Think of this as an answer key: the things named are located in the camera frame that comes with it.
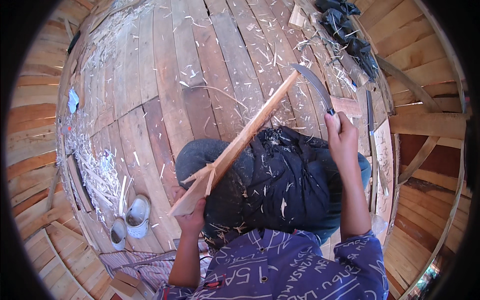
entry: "cardboard box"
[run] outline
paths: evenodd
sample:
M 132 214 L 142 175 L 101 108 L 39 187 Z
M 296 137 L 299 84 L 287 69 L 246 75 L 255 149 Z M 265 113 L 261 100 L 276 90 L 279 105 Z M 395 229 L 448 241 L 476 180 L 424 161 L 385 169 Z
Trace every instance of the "cardboard box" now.
M 110 286 L 122 300 L 152 300 L 155 295 L 148 284 L 123 272 L 115 274 Z

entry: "plastic bottle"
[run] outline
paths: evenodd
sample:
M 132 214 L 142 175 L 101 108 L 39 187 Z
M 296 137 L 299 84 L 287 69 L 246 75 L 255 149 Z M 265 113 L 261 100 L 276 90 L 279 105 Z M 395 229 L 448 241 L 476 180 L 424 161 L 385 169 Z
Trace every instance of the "plastic bottle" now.
M 72 130 L 71 126 L 63 125 L 60 129 L 60 132 L 61 132 L 61 134 L 66 135 L 67 133 L 70 132 L 70 130 Z

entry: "printed shirt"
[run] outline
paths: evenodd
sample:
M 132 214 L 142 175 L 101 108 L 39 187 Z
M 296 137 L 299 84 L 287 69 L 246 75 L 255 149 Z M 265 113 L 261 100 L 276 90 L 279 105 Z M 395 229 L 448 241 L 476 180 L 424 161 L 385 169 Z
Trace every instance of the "printed shirt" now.
M 371 231 L 336 245 L 335 261 L 315 239 L 301 230 L 250 231 L 216 253 L 197 289 L 163 283 L 157 299 L 386 299 L 382 248 Z

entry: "wooden wall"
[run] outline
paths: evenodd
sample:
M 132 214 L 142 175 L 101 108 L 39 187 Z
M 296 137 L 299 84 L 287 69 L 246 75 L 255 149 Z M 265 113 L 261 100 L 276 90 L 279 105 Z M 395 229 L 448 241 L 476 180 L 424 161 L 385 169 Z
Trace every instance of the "wooden wall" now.
M 106 292 L 111 279 L 84 240 L 55 176 L 55 111 L 62 66 L 72 36 L 95 5 L 94 0 L 64 0 L 49 17 L 26 57 L 8 119 L 12 212 L 34 269 L 56 299 L 112 296 L 111 290 Z
M 455 69 L 426 15 L 414 0 L 357 0 L 358 18 L 378 55 L 422 86 L 443 112 L 461 113 Z M 388 73 L 395 114 L 429 112 L 397 78 Z M 400 134 L 400 172 L 427 140 Z M 429 260 L 444 230 L 455 198 L 461 140 L 442 137 L 420 168 L 400 187 L 398 210 L 385 251 L 390 297 L 399 299 Z M 440 255 L 452 258 L 462 240 L 471 194 L 463 190 Z

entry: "shoe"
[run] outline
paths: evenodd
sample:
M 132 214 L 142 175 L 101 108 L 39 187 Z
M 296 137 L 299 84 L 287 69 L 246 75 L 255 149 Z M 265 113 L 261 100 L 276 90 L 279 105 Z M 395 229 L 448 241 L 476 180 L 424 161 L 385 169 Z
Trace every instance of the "shoe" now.
M 137 195 L 125 214 L 128 234 L 136 239 L 143 238 L 148 231 L 149 216 L 150 201 L 143 195 Z
M 116 219 L 110 228 L 110 241 L 117 251 L 125 248 L 125 239 L 127 238 L 127 227 L 122 219 Z

